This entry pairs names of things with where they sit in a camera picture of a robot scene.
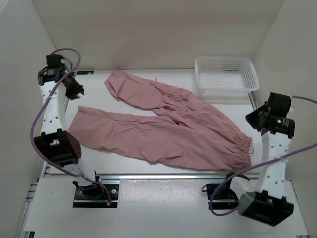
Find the pink trousers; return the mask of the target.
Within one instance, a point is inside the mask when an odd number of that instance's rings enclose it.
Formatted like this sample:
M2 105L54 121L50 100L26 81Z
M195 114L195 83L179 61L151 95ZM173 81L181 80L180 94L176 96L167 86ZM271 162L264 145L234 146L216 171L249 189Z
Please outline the pink trousers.
M69 132L81 145L125 157L198 171L251 166L252 138L191 91L114 70L105 81L117 100L154 116L79 106Z

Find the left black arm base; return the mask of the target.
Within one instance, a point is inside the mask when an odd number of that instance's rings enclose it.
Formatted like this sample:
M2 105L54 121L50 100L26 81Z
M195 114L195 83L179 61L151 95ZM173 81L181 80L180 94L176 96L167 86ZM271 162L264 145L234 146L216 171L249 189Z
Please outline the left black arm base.
M108 193L100 185L79 186L76 181L73 181L73 184L76 186L73 199L74 208L117 208L119 184L104 183L110 194L111 202L109 202Z

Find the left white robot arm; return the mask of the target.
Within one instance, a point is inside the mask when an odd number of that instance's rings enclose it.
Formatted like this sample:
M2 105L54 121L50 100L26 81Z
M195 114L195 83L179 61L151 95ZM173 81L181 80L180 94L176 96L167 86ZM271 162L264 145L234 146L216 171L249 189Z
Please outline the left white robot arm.
M53 167L72 176L73 184L92 198L103 195L104 186L98 174L87 167L81 146L68 131L65 112L69 100L84 94L83 86L63 66L40 70L38 82L43 96L40 116L43 124L40 135L33 138L36 151Z

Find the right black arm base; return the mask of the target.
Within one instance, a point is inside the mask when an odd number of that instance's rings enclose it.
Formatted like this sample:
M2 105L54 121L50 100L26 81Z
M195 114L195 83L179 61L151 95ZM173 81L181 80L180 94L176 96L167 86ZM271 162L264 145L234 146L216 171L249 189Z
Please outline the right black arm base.
M201 192L207 194L208 206L211 195L218 186L219 183L208 183L201 188ZM214 210L231 210L238 207L238 202L236 193L229 188L229 185L225 185L216 193L211 206Z

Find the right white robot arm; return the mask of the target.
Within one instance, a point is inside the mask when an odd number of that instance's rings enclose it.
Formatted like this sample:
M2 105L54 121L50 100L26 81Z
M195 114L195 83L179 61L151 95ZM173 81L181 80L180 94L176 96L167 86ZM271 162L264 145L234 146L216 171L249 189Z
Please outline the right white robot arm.
M262 134L265 164L256 185L244 176L236 176L222 187L228 198L238 198L238 214L275 227L292 215L294 205L286 199L286 155L294 136L295 122L286 116L287 106L263 105L246 115L250 126Z

